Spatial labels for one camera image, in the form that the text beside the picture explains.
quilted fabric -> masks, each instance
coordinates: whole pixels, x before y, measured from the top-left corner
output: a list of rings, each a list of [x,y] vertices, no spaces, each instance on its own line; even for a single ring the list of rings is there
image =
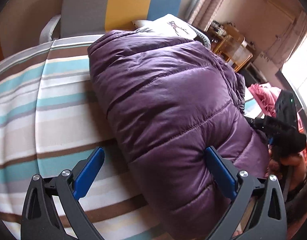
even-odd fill
[[[268,165],[266,145],[241,114],[241,76],[180,37],[111,31],[88,54],[99,104],[149,205],[173,238],[206,236],[229,200],[204,149],[213,145],[254,176]]]

silver screw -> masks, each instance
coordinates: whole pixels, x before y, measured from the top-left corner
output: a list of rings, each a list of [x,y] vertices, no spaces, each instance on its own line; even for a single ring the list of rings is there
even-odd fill
[[[33,180],[38,180],[38,179],[40,179],[40,175],[39,175],[39,174],[36,174],[36,175],[34,175],[34,176],[32,177],[32,179],[33,179]]]
[[[270,180],[272,180],[272,181],[276,181],[276,180],[277,180],[277,176],[274,175],[274,174],[271,174],[271,175],[269,176],[269,178],[270,178]]]
[[[241,177],[248,177],[248,172],[246,172],[246,171],[240,171],[239,172],[239,175],[241,176]]]
[[[69,174],[70,174],[70,171],[69,171],[69,170],[64,170],[64,171],[61,173],[61,175],[64,176],[64,177],[69,176]]]

blue gripper pad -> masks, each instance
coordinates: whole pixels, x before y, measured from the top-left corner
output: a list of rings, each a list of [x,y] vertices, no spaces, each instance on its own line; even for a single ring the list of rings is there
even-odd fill
[[[73,197],[77,201],[86,196],[104,162],[104,151],[101,147],[96,148],[91,155],[73,184]]]
[[[207,169],[212,174],[219,189],[226,198],[232,201],[236,198],[236,184],[237,181],[229,171],[234,171],[236,168],[229,160],[224,160],[215,150],[213,146],[205,149],[205,161]]]

striped curtain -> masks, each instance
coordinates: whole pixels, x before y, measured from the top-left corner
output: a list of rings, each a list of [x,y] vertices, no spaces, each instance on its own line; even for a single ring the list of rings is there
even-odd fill
[[[198,0],[192,10],[188,23],[206,31],[224,0]]]

blue part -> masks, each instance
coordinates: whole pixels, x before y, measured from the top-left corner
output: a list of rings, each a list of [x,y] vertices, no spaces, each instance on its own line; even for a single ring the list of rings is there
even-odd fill
[[[237,196],[236,181],[211,147],[205,150],[205,161],[223,195],[233,201]]]
[[[95,180],[104,162],[104,151],[99,147],[84,166],[73,184],[73,197],[79,200],[84,197]]]
[[[166,14],[178,15],[181,0],[150,0],[147,20],[154,21]]]

